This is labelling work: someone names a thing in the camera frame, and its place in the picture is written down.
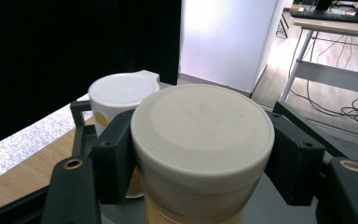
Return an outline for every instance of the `white cup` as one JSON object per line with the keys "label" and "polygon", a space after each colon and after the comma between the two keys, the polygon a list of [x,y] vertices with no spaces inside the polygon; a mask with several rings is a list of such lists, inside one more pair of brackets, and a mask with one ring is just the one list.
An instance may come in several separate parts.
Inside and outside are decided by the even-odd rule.
{"label": "white cup", "polygon": [[146,223],[238,223],[274,143],[266,112],[210,85],[170,87],[135,109]]}
{"label": "white cup", "polygon": [[[89,87],[89,99],[97,135],[103,132],[116,115],[135,109],[143,99],[158,91],[158,81],[158,74],[144,70],[101,77],[93,82]],[[135,168],[127,197],[143,195],[140,176]]]}

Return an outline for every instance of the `table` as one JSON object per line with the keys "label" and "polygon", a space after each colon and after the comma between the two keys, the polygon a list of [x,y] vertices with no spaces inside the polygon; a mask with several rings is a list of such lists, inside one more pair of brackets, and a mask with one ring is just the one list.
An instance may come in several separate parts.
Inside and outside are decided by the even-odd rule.
{"label": "table", "polygon": [[293,18],[293,25],[300,26],[303,30],[308,30],[309,32],[281,94],[280,101],[287,100],[296,77],[351,91],[358,91],[358,72],[303,61],[304,54],[314,32],[358,36],[358,24]]}
{"label": "table", "polygon": [[[54,165],[71,156],[74,138],[75,129],[0,175],[0,207],[48,185]],[[246,205],[242,222],[315,224],[316,204],[314,200],[310,207],[286,205],[269,178],[262,175]],[[124,205],[103,205],[101,211],[103,223],[143,223],[143,199]]]}

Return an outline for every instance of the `white wall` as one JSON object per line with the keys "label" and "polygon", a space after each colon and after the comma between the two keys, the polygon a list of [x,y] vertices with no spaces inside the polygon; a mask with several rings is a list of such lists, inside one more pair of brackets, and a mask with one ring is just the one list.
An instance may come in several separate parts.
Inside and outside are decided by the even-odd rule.
{"label": "white wall", "polygon": [[284,7],[292,7],[294,0],[283,0]]}
{"label": "white wall", "polygon": [[179,71],[252,92],[283,10],[278,2],[183,0]]}

